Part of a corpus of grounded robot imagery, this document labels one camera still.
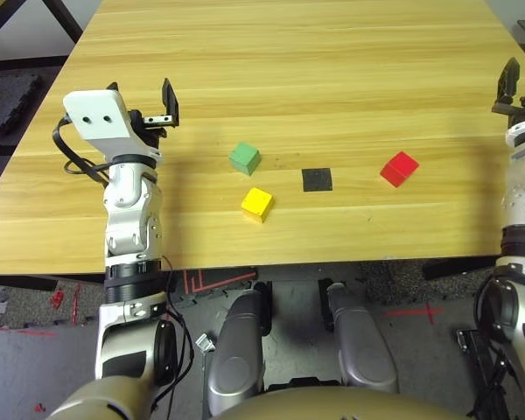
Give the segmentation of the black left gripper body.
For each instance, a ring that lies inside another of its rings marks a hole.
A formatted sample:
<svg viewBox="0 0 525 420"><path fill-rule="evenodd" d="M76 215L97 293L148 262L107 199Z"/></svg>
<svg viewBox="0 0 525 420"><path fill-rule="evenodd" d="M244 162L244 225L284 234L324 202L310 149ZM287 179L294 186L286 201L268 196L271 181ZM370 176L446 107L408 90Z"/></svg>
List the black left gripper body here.
<svg viewBox="0 0 525 420"><path fill-rule="evenodd" d="M167 138L166 128L175 127L171 115L143 116L137 109L130 110L128 114L131 128L150 147L158 147L160 138Z"/></svg>

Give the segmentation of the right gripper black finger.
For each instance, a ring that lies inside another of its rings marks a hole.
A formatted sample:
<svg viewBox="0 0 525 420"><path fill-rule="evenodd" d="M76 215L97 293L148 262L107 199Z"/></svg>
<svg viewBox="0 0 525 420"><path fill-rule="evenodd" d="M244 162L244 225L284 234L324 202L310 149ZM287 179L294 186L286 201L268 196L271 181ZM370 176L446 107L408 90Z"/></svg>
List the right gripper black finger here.
<svg viewBox="0 0 525 420"><path fill-rule="evenodd" d="M519 78L520 64L515 57L512 57L504 66L498 79L497 102L504 104L511 104L513 102Z"/></svg>

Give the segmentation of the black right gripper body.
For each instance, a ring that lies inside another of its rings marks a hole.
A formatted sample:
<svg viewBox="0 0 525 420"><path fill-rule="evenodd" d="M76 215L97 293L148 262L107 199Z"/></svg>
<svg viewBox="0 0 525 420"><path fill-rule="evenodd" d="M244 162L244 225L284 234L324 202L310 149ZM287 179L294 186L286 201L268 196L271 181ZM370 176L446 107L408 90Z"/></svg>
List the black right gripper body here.
<svg viewBox="0 0 525 420"><path fill-rule="evenodd" d="M525 122L525 99L520 99L520 105L515 106L504 101L495 101L492 111L496 114L507 116L508 127Z"/></svg>

